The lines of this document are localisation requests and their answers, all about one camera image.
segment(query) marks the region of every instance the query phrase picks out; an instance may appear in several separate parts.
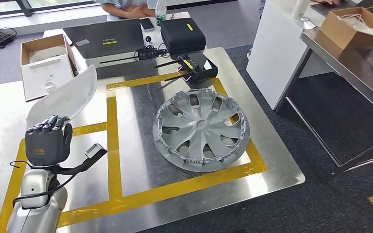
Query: black case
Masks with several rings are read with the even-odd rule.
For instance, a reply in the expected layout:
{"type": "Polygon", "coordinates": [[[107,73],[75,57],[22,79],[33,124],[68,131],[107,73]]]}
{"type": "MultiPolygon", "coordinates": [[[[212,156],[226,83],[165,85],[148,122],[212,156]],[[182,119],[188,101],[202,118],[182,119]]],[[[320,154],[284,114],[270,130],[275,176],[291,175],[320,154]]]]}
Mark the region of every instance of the black case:
{"type": "Polygon", "coordinates": [[[161,35],[170,55],[205,49],[205,36],[191,18],[177,18],[162,22],[161,35]]]}

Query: silver hubcap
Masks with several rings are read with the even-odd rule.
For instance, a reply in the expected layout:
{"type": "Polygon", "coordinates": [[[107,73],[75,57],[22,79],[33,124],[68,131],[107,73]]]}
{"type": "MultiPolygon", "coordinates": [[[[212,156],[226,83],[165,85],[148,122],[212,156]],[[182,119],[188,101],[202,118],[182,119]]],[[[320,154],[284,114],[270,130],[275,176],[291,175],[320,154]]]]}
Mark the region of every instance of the silver hubcap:
{"type": "Polygon", "coordinates": [[[194,172],[230,166],[244,153],[249,135],[238,103],[211,89],[178,92],[161,106],[153,124],[161,154],[194,172]]]}

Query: person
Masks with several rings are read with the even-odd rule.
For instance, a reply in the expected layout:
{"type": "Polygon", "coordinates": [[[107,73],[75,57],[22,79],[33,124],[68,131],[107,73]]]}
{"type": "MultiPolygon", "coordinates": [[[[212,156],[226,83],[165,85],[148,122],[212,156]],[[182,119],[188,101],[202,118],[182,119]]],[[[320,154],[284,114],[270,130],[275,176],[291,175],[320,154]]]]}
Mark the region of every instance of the person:
{"type": "Polygon", "coordinates": [[[147,0],[95,0],[104,11],[109,13],[106,20],[123,18],[155,17],[155,10],[148,9],[147,0]]]}
{"type": "MultiPolygon", "coordinates": [[[[311,0],[311,1],[318,2],[318,3],[327,2],[330,5],[339,4],[339,0],[311,0]]],[[[264,6],[265,6],[265,0],[261,0],[260,7],[259,7],[259,19],[261,19],[262,12],[264,11],[264,6]]]]}

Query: black laptop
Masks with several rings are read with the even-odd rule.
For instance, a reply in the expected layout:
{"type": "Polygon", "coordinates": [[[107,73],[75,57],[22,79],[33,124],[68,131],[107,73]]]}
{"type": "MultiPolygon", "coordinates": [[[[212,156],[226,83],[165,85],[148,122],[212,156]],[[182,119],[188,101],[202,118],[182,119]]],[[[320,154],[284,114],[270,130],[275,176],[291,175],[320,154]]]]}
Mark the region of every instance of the black laptop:
{"type": "Polygon", "coordinates": [[[68,27],[64,31],[85,59],[135,52],[144,47],[138,18],[68,27]]]}
{"type": "Polygon", "coordinates": [[[340,0],[338,5],[331,5],[327,2],[311,5],[312,9],[318,11],[323,16],[327,16],[330,11],[352,7],[364,7],[373,13],[373,0],[362,0],[362,2],[358,4],[351,0],[340,0]]]}

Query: smartphone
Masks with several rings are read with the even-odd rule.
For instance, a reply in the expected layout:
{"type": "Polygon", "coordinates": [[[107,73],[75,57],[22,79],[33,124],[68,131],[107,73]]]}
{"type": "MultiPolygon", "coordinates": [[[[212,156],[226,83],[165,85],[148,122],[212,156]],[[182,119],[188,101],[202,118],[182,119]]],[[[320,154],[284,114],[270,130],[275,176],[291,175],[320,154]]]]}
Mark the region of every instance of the smartphone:
{"type": "Polygon", "coordinates": [[[155,29],[155,27],[153,26],[149,18],[141,19],[141,26],[142,26],[142,29],[146,32],[149,32],[155,29]]]}

